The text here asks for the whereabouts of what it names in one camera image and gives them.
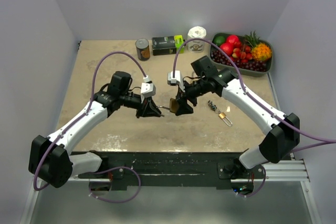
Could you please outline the white paper cup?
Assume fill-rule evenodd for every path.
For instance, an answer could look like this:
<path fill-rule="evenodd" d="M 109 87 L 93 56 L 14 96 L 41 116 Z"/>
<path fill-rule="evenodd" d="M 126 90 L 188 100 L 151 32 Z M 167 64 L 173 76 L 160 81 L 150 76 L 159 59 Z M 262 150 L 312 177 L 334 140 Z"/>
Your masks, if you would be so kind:
<path fill-rule="evenodd" d="M 187 34 L 187 40 L 196 39 L 188 42 L 187 48 L 190 52 L 202 52 L 204 50 L 205 43 L 200 39 L 205 39 L 207 35 L 206 29 L 201 26 L 192 27 Z"/>

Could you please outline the black and green box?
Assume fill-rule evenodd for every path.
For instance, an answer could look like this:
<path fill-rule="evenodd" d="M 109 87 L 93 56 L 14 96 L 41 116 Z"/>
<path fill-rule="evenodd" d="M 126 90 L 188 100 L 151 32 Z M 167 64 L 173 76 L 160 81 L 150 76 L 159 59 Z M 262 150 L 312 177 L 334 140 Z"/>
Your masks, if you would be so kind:
<path fill-rule="evenodd" d="M 176 54 L 185 42 L 182 35 L 152 37 L 152 52 L 154 56 Z"/>

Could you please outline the dark grape bunch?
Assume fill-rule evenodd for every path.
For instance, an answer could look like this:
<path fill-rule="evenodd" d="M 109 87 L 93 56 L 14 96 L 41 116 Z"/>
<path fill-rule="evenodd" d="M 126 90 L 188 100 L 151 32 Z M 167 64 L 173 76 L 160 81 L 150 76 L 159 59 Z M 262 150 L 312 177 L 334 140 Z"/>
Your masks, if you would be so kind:
<path fill-rule="evenodd" d="M 232 67 L 232 63 L 228 60 L 223 53 L 218 50 L 214 50 L 210 53 L 210 59 L 214 62 L 214 65 L 217 69 L 223 69 L 225 67 Z M 241 60 L 233 60 L 230 56 L 230 59 L 235 63 L 237 68 L 251 70 L 256 72 L 266 72 L 268 70 L 267 63 L 257 60 L 251 60 L 247 63 L 243 63 Z"/>

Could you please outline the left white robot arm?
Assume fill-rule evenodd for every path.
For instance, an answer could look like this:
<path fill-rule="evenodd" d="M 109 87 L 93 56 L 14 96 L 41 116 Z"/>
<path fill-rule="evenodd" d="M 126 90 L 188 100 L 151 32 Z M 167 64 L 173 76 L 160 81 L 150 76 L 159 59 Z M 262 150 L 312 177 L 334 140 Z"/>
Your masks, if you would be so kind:
<path fill-rule="evenodd" d="M 122 106 L 135 109 L 137 118 L 161 117 L 153 101 L 156 87 L 150 78 L 144 77 L 139 94 L 130 89 L 131 84 L 129 73 L 115 72 L 111 81 L 94 93 L 84 109 L 67 124 L 47 137 L 34 138 L 28 170 L 35 182 L 42 179 L 59 188 L 72 176 L 92 173 L 103 178 L 108 174 L 109 165 L 100 154 L 90 151 L 73 155 L 72 151 L 94 127 Z"/>

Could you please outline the orange pineapple toy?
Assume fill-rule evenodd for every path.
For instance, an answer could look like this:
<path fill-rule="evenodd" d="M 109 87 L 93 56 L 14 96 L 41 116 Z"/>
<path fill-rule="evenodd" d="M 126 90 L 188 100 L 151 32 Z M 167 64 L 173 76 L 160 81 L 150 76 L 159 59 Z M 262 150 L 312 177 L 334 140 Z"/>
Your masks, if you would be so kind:
<path fill-rule="evenodd" d="M 272 57 L 272 51 L 269 46 L 260 40 L 256 32 L 250 32 L 244 36 L 245 42 L 251 47 L 251 54 L 254 60 L 267 62 Z"/>

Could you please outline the keychain with dark beads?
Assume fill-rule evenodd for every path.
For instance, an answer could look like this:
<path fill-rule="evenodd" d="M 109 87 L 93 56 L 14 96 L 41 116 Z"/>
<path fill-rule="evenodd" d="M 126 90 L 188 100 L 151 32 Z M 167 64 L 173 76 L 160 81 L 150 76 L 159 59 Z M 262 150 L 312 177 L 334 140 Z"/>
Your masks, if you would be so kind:
<path fill-rule="evenodd" d="M 217 113 L 217 114 L 220 114 L 220 110 L 218 109 L 218 107 L 217 107 L 211 100 L 209 100 L 209 101 L 207 102 L 207 104 L 208 104 L 209 108 L 210 108 L 213 112 L 215 112 L 215 113 Z"/>

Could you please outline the aluminium rail frame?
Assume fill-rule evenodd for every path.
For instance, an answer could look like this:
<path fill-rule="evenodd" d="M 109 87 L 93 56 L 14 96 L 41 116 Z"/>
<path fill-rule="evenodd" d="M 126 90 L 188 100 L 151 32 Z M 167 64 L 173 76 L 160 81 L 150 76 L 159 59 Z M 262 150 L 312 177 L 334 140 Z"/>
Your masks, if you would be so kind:
<path fill-rule="evenodd" d="M 293 127 L 293 130 L 299 133 L 298 128 L 299 127 Z M 84 153 L 87 153 L 87 152 L 75 152 L 74 149 L 72 151 L 73 155 L 79 155 L 79 154 L 84 154 Z M 263 164 L 260 164 L 262 166 L 262 171 L 264 175 L 264 178 L 262 179 L 262 181 L 265 181 L 267 178 L 270 178 L 272 181 L 306 181 L 308 180 L 308 174 L 303 168 L 303 163 L 300 161 L 287 160 L 286 156 L 284 156 L 282 160 L 280 160 L 278 163 L 265 162 Z M 246 186 L 234 187 L 233 190 L 237 195 L 242 196 L 242 197 L 250 197 L 255 194 L 255 191 L 253 189 L 248 189 Z"/>

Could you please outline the green lime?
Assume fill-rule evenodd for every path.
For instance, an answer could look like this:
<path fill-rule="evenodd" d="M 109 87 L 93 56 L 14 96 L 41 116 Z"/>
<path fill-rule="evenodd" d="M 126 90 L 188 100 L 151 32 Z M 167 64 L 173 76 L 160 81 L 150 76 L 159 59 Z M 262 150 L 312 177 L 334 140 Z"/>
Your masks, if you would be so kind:
<path fill-rule="evenodd" d="M 218 47 L 220 47 L 225 42 L 226 42 L 226 38 L 225 38 L 225 36 L 222 36 L 222 35 L 216 36 L 213 39 L 213 43 Z"/>

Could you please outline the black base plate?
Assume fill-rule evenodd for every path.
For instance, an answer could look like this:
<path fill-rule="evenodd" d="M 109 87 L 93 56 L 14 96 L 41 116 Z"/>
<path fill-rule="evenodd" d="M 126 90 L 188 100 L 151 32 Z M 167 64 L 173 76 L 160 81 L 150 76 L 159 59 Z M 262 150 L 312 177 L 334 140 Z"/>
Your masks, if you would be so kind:
<path fill-rule="evenodd" d="M 103 161 L 98 173 L 80 174 L 80 179 L 112 178 L 112 190 L 127 186 L 212 187 L 231 189 L 234 183 L 253 188 L 263 179 L 261 165 L 239 171 L 238 153 L 231 152 L 97 152 Z"/>

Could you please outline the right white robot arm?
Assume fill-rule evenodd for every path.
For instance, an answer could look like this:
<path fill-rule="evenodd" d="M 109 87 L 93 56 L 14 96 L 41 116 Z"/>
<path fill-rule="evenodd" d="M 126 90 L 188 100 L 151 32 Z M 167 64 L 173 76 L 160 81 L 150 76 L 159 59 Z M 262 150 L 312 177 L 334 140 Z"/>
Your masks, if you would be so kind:
<path fill-rule="evenodd" d="M 285 115 L 273 108 L 247 88 L 238 74 L 228 68 L 217 70 L 207 56 L 191 66 L 196 73 L 192 83 L 185 81 L 178 70 L 167 75 L 168 84 L 178 87 L 176 97 L 170 101 L 175 115 L 192 114 L 197 98 L 211 92 L 240 108 L 265 135 L 259 145 L 234 160 L 231 169 L 237 177 L 246 178 L 255 166 L 265 162 L 278 163 L 299 144 L 299 133 L 293 127 L 299 127 L 300 120 L 294 113 Z"/>

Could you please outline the grey fruit tray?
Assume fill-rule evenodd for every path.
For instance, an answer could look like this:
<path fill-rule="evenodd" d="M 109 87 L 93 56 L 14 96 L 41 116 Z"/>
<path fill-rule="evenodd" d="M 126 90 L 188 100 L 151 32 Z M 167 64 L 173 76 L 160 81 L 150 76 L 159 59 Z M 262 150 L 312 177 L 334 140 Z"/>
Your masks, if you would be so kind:
<path fill-rule="evenodd" d="M 217 48 L 229 53 L 241 74 L 261 77 L 269 72 L 272 64 L 272 48 L 270 43 L 260 39 L 255 32 L 249 35 L 216 33 L 212 39 L 216 45 L 211 46 L 209 58 L 217 69 L 235 70 L 231 62 Z"/>

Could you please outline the red apple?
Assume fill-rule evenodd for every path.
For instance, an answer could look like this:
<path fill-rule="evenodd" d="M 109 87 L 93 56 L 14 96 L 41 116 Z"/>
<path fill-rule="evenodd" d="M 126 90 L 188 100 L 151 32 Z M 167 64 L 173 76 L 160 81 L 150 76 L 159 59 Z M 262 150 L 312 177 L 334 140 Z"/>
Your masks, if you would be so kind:
<path fill-rule="evenodd" d="M 237 35 L 229 35 L 225 42 L 220 45 L 220 49 L 228 56 L 231 56 L 234 53 L 234 50 L 240 47 L 241 41 Z"/>

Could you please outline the dark tin can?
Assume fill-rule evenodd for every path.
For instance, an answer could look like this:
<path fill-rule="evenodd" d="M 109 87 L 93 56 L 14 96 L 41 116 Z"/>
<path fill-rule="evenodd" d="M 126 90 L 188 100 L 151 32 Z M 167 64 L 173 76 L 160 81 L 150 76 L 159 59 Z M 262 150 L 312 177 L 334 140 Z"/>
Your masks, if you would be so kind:
<path fill-rule="evenodd" d="M 138 59 L 147 61 L 150 58 L 149 42 L 147 39 L 141 38 L 135 42 Z"/>

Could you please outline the small brass padlock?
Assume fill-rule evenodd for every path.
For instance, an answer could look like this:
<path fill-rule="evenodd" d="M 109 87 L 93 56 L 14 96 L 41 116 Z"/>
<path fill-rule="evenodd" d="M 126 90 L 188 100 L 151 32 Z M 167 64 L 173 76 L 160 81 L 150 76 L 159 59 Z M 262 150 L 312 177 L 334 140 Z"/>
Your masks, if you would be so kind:
<path fill-rule="evenodd" d="M 227 126 L 229 127 L 233 126 L 233 123 L 231 122 L 231 120 L 227 117 L 227 115 L 224 112 L 219 113 L 218 116 Z"/>

